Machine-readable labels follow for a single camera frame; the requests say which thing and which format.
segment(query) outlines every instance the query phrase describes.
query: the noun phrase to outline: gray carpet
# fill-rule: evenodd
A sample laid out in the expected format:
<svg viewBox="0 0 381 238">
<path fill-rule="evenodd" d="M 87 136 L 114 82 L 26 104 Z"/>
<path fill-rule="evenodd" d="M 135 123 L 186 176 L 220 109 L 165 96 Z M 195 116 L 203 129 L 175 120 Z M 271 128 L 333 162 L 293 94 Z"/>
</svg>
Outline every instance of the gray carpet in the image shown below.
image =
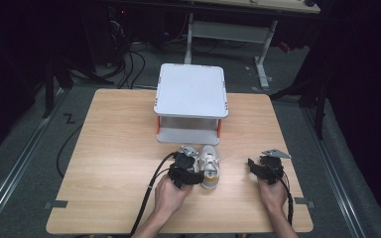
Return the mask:
<svg viewBox="0 0 381 238">
<path fill-rule="evenodd" d="M 309 52 L 309 49 L 298 49 L 285 54 L 280 49 L 271 48 L 265 59 L 266 73 L 272 77 L 271 88 L 262 90 L 252 56 L 250 56 L 256 53 L 257 46 L 239 45 L 241 47 L 238 48 L 236 46 L 231 46 L 230 43 L 224 43 L 215 49 L 206 45 L 195 46 L 192 63 L 223 67 L 226 89 L 229 92 L 271 94 L 292 84 Z M 136 51 L 140 49 L 142 51 L 139 53 L 144 57 L 146 65 L 134 84 L 137 88 L 156 86 L 162 63 L 184 61 L 184 49 L 180 44 L 170 45 L 162 51 L 145 45 L 133 47 Z M 132 57 L 134 70 L 130 78 L 137 75 L 143 65 L 139 57 L 134 55 Z M 131 62 L 128 58 L 126 59 L 129 70 Z M 98 72 L 105 73 L 108 70 L 100 67 Z M 122 73 L 111 78 L 115 81 L 114 86 L 117 85 L 121 76 Z M 50 211 L 45 209 L 45 204 L 56 198 L 62 182 L 56 167 L 57 156 L 64 142 L 84 121 L 93 93 L 101 87 L 110 86 L 102 86 L 86 80 L 75 81 L 75 86 L 57 108 L 26 170 L 0 212 L 0 237 L 55 237 L 46 231 Z M 306 119 L 304 109 L 299 108 L 295 99 L 297 97 L 287 96 L 274 101 L 273 105 L 289 152 L 293 156 L 304 195 L 314 203 L 310 212 L 315 228 L 310 233 L 301 233 L 300 237 L 355 237 L 350 232 L 338 200 L 335 198 L 321 159 L 316 136 L 310 130 L 311 125 Z M 0 147 L 0 185 L 5 181 L 31 135 L 42 122 L 44 105 L 44 90 L 42 89 L 37 94 L 36 104 L 14 125 L 10 135 Z M 70 121 L 74 123 L 66 122 L 66 114 L 71 114 Z M 61 152 L 63 172 L 77 136 L 78 133 L 75 133 Z M 352 201 L 364 231 L 364 237 L 381 237 L 380 208 L 345 145 L 328 103 L 323 122 L 323 136 L 322 142 L 327 147 L 332 164 Z M 160 237 L 179 237 L 179 235 L 160 235 Z M 231 238 L 234 235 L 210 234 L 187 237 Z M 250 237 L 275 237 L 275 234 L 253 234 Z"/>
</svg>

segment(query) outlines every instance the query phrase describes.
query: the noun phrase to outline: black wall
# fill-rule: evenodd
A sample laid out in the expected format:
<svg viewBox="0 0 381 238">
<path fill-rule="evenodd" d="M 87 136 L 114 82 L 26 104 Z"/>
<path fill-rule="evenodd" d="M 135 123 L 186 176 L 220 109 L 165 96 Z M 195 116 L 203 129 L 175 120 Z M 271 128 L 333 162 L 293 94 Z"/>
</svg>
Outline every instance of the black wall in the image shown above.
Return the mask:
<svg viewBox="0 0 381 238">
<path fill-rule="evenodd" d="M 321 28 L 294 85 L 328 83 L 338 125 L 381 206 L 381 1 L 335 1 L 330 16 L 345 22 Z M 318 91 L 313 83 L 299 93 Z"/>
<path fill-rule="evenodd" d="M 381 3 L 349 25 L 329 100 L 347 144 L 381 206 Z"/>
<path fill-rule="evenodd" d="M 0 1 L 0 143 L 35 101 L 44 79 L 45 46 L 25 1 Z"/>
</svg>

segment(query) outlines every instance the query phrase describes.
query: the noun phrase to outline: wire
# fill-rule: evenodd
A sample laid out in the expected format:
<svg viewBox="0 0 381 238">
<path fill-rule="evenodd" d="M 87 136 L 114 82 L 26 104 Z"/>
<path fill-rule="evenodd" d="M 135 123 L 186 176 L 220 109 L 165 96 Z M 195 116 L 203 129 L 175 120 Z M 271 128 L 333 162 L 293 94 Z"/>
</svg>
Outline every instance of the wire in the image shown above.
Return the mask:
<svg viewBox="0 0 381 238">
<path fill-rule="evenodd" d="M 210 52 L 212 52 L 213 50 L 216 49 L 217 44 L 218 44 L 218 40 L 212 40 L 212 39 L 209 39 L 209 40 L 202 40 L 202 41 L 200 41 L 201 43 L 203 43 L 203 42 L 212 42 L 212 41 L 213 41 L 213 44 L 212 44 L 212 46 L 211 46 L 211 48 L 210 48 L 209 50 L 206 50 L 206 51 L 200 51 L 200 50 L 198 50 L 197 48 L 195 48 L 194 46 L 192 46 L 192 49 L 193 49 L 195 52 L 197 52 L 197 53 L 210 53 Z"/>
<path fill-rule="evenodd" d="M 98 75 L 98 77 L 102 78 L 102 79 L 107 79 L 111 76 L 117 75 L 118 73 L 120 73 L 122 70 L 125 69 L 126 65 L 124 63 L 123 56 L 125 53 L 130 51 L 129 42 L 130 42 L 131 37 L 132 37 L 132 34 L 131 34 L 132 24 L 129 24 L 129 22 L 127 21 L 127 18 L 125 18 L 123 20 L 122 25 L 120 25 L 118 22 L 116 22 L 114 20 L 110 20 L 109 23 L 113 24 L 116 28 L 116 32 L 114 33 L 116 36 L 112 35 L 112 37 L 114 38 L 113 39 L 114 40 L 114 59 L 113 60 L 115 61 L 114 64 L 116 64 L 116 61 L 118 58 L 120 58 L 120 61 L 117 64 L 117 67 L 113 71 L 111 71 L 107 74 L 104 74 L 104 75 Z M 73 71 L 70 72 L 70 75 L 72 77 L 75 77 L 77 79 L 82 79 L 82 80 L 90 80 L 91 79 L 87 76 L 78 75 L 78 74 L 74 73 Z"/>
<path fill-rule="evenodd" d="M 174 43 L 174 42 L 176 42 L 176 41 L 181 41 L 181 40 L 183 40 L 183 39 L 179 39 L 179 37 L 182 35 L 182 33 L 183 33 L 184 30 L 185 30 L 185 26 L 187 25 L 187 22 L 188 22 L 188 15 L 189 15 L 189 13 L 187 13 L 187 14 L 185 15 L 184 24 L 182 25 L 182 29 L 181 29 L 181 31 L 178 33 L 178 35 L 177 35 L 174 39 L 172 39 L 171 41 L 166 42 L 166 43 Z"/>
<path fill-rule="evenodd" d="M 61 153 L 62 153 L 62 151 L 64 150 L 64 147 L 66 146 L 67 142 L 72 138 L 73 135 L 75 135 L 76 132 L 79 131 L 79 129 L 81 129 L 82 126 L 83 126 L 83 124 L 80 125 L 78 128 L 76 128 L 76 129 L 70 134 L 70 136 L 64 141 L 62 147 L 60 148 L 60 150 L 59 150 L 59 152 L 58 152 L 58 156 L 57 156 L 57 170 L 58 170 L 58 174 L 60 174 L 60 176 L 61 176 L 62 179 L 64 178 L 64 174 L 62 173 L 61 166 L 60 166 Z"/>
<path fill-rule="evenodd" d="M 145 206 L 147 205 L 147 201 L 148 201 L 148 198 L 150 197 L 150 193 L 151 193 L 151 190 L 153 189 L 153 185 L 154 185 L 154 182 L 156 181 L 156 178 L 157 176 L 159 175 L 159 170 L 160 168 L 162 167 L 162 165 L 165 163 L 165 161 L 172 157 L 176 152 L 172 152 L 172 153 L 169 153 L 159 164 L 159 166 L 157 167 L 156 171 L 154 172 L 154 175 L 153 177 L 151 178 L 151 181 L 150 183 L 148 184 L 148 188 L 147 188 L 147 191 L 145 192 L 145 196 L 144 196 L 144 199 L 142 201 L 142 204 L 141 204 L 141 208 L 139 210 L 139 213 L 138 213 L 138 216 L 137 216 L 137 219 L 135 220 L 135 224 L 134 226 L 132 227 L 132 230 L 131 230 L 131 234 L 130 236 L 132 237 L 134 234 L 135 234 L 135 231 L 139 225 L 139 222 L 141 220 L 141 217 L 142 217 L 142 214 L 144 213 L 144 210 L 145 210 Z"/>
<path fill-rule="evenodd" d="M 166 171 L 169 171 L 170 169 L 165 169 L 165 170 L 162 170 L 162 171 L 160 171 L 157 175 L 156 175 L 156 177 L 158 177 L 159 175 L 161 175 L 162 173 L 164 173 L 164 172 L 166 172 Z"/>
<path fill-rule="evenodd" d="M 290 190 L 290 181 L 289 181 L 289 177 L 287 176 L 287 174 L 283 171 L 284 175 L 286 176 L 286 181 L 287 181 L 287 186 L 289 187 L 289 190 Z"/>
<path fill-rule="evenodd" d="M 128 53 L 129 53 L 129 54 L 128 54 L 128 55 L 129 55 L 129 58 L 130 58 L 130 60 L 131 60 L 131 70 L 129 71 L 129 73 L 127 74 L 126 77 L 123 77 L 123 80 L 120 80 L 120 81 L 119 81 L 119 84 L 118 84 L 118 86 L 117 86 L 117 89 L 122 88 L 123 85 L 125 84 L 125 82 L 128 83 L 128 78 L 131 76 L 132 71 L 134 70 L 134 61 L 133 61 L 133 59 L 132 59 L 131 52 L 128 52 Z"/>
<path fill-rule="evenodd" d="M 141 60 L 142 60 L 142 67 L 141 67 L 141 70 L 139 70 L 138 74 L 135 75 L 134 79 L 132 79 L 132 81 L 131 81 L 130 89 L 133 89 L 135 81 L 137 80 L 137 78 L 138 78 L 138 76 L 141 74 L 141 72 L 144 70 L 144 67 L 145 67 L 145 59 L 144 59 L 143 56 L 141 56 L 141 55 L 138 54 L 138 53 L 135 53 L 135 52 L 130 52 L 130 53 L 131 53 L 131 54 L 135 54 L 135 55 L 137 55 L 137 56 L 140 57 Z"/>
</svg>

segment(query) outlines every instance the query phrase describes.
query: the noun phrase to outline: black tape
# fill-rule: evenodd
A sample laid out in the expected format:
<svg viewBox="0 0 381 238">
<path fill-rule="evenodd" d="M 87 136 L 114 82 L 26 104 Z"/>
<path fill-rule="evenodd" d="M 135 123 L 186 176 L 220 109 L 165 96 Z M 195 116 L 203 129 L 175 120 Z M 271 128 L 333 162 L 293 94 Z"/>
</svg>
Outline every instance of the black tape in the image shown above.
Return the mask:
<svg viewBox="0 0 381 238">
<path fill-rule="evenodd" d="M 315 207 L 314 202 L 312 202 L 312 201 L 310 201 L 304 197 L 295 197 L 294 201 L 296 204 L 306 205 L 308 208 L 314 208 Z"/>
<path fill-rule="evenodd" d="M 51 208 L 66 208 L 67 207 L 67 201 L 64 200 L 55 200 L 54 202 L 46 202 L 44 209 L 49 210 Z"/>
</svg>

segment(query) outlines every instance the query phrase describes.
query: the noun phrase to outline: wooden table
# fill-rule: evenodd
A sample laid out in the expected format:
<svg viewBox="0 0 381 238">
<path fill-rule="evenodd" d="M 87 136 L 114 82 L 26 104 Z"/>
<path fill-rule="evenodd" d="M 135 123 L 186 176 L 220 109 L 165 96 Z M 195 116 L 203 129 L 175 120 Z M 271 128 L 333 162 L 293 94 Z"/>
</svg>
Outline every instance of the wooden table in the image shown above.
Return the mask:
<svg viewBox="0 0 381 238">
<path fill-rule="evenodd" d="M 96 91 L 57 197 L 67 206 L 53 208 L 48 232 L 130 232 L 155 169 L 168 153 L 180 148 L 156 139 L 155 96 L 152 90 Z M 222 122 L 216 147 L 219 184 L 216 189 L 195 185 L 162 233 L 273 231 L 247 158 L 257 161 L 262 151 L 270 149 L 288 153 L 283 135 L 267 95 L 227 93 L 227 98 L 229 115 Z M 292 161 L 282 161 L 293 197 L 303 197 Z M 172 162 L 167 160 L 164 168 Z M 141 224 L 153 207 L 154 192 Z M 294 208 L 295 230 L 311 231 L 307 207 L 295 204 Z"/>
</svg>

